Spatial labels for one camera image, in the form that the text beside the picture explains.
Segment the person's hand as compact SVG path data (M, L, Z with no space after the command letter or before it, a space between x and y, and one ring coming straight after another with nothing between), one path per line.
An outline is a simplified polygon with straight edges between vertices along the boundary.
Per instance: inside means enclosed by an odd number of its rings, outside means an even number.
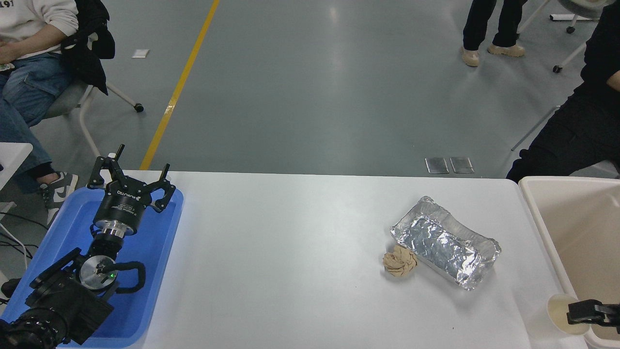
M18 43L13 42L1 42L0 43L0 64L9 64L14 60L17 60L22 53L20 53L20 49Z

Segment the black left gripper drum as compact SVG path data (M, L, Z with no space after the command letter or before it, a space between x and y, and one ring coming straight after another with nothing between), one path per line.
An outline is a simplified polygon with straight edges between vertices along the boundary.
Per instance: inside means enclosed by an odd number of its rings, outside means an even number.
M117 221L128 229L137 229L149 204L149 193L144 189L146 183L133 178L128 183L120 180L106 185L106 194L94 217L94 224L103 228L105 222Z

